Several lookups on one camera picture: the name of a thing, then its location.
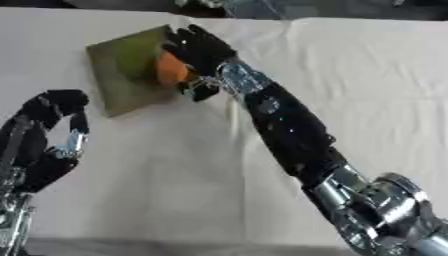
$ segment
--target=white table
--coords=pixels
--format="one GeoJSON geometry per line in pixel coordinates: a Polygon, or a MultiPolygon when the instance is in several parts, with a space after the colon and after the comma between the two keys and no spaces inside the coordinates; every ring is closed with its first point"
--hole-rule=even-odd
{"type": "Polygon", "coordinates": [[[367,176],[407,175],[448,216],[445,23],[1,8],[2,120],[46,89],[80,88],[92,100],[82,165],[38,195],[34,236],[343,245],[226,95],[105,117],[84,47],[188,22],[297,95],[367,176]]]}

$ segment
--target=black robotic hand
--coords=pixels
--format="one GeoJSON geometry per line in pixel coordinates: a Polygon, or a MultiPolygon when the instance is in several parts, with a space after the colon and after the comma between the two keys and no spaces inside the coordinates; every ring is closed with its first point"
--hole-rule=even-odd
{"type": "Polygon", "coordinates": [[[214,77],[217,68],[237,56],[227,43],[197,25],[168,32],[163,48],[201,76],[214,77]]]}
{"type": "Polygon", "coordinates": [[[47,91],[27,101],[6,122],[0,130],[0,172],[14,184],[13,192],[37,193],[77,166],[89,133],[87,104],[87,96],[79,90],[47,91]],[[66,116],[71,116],[67,145],[47,148],[47,132],[66,116]],[[18,183],[15,169],[24,174],[18,183]]]}

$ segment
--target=orange object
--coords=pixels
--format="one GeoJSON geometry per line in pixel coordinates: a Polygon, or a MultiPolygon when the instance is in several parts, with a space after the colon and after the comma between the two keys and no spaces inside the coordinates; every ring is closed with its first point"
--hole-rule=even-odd
{"type": "Polygon", "coordinates": [[[162,85],[176,86],[187,80],[188,68],[169,52],[162,52],[156,68],[157,78],[162,85]]]}

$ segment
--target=robotic hand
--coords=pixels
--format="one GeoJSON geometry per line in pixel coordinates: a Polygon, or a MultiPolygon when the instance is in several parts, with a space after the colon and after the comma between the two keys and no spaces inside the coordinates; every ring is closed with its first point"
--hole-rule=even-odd
{"type": "Polygon", "coordinates": [[[0,256],[28,255],[33,194],[78,165],[89,133],[78,90],[47,91],[27,101],[0,130],[0,256]],[[46,133],[71,116],[66,145],[47,148],[46,133]]]}
{"type": "MultiPolygon", "coordinates": [[[[212,81],[203,86],[219,86],[247,109],[278,163],[302,183],[354,251],[363,256],[448,255],[448,224],[433,214],[417,185],[394,173],[365,179],[332,146],[335,140],[307,107],[216,36],[191,25],[171,31],[168,39],[165,50],[212,81]]],[[[189,90],[193,96],[218,91],[189,90]]]]}

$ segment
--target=silver metal cylinder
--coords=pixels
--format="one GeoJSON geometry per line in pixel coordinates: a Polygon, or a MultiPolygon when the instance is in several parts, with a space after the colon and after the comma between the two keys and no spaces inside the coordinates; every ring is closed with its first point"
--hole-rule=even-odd
{"type": "Polygon", "coordinates": [[[349,197],[338,188],[332,179],[322,182],[314,189],[314,193],[325,209],[337,209],[349,200],[349,197]]]}
{"type": "Polygon", "coordinates": [[[420,240],[412,248],[418,256],[448,256],[448,226],[445,224],[438,232],[420,240]]]}

